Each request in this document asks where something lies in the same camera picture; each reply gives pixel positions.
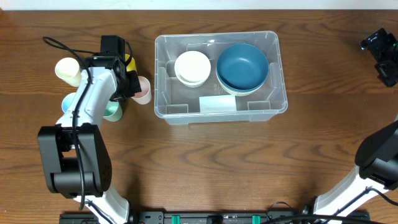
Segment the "dark blue large bowl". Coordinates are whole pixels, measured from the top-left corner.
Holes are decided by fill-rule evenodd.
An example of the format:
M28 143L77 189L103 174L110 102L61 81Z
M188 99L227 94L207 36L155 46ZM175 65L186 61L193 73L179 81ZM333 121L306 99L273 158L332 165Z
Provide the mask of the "dark blue large bowl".
M216 62L216 74L230 87L248 90L257 87L269 73L268 59L259 48L234 44L224 49Z

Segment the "pink plastic cup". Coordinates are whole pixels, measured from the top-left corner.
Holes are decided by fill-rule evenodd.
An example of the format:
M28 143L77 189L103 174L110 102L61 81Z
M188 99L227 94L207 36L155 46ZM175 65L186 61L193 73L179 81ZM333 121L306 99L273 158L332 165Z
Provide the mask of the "pink plastic cup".
M152 99L151 85L150 81L143 76L138 76L139 83L141 86L141 91L136 93L131 98L140 105L148 104Z

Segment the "white small bowl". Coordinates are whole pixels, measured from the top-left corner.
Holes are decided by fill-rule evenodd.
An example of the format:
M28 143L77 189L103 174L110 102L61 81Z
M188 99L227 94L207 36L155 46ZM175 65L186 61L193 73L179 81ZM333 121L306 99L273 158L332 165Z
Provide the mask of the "white small bowl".
M175 75L182 83L206 82L211 72L208 57L198 51L188 51L181 54L175 61Z

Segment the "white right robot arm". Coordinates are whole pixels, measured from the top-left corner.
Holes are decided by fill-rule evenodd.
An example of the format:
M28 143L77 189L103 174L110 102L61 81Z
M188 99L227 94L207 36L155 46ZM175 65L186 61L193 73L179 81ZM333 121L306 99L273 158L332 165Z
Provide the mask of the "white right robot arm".
M363 39L359 46L370 51L376 64L377 78L387 87L397 85L397 39L380 28ZM397 121L368 136L355 155L355 166L330 191L319 195L312 214L318 223L342 223L362 204L373 197L385 196L397 189Z

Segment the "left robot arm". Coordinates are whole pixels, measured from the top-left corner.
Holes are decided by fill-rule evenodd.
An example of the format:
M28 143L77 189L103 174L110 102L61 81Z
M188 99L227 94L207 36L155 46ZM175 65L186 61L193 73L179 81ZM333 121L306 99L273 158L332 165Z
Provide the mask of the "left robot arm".
M70 106L55 125L38 133L47 187L89 208L100 223L128 223L135 218L111 183L111 159L100 127L109 102L141 90L134 58L88 57L77 74Z

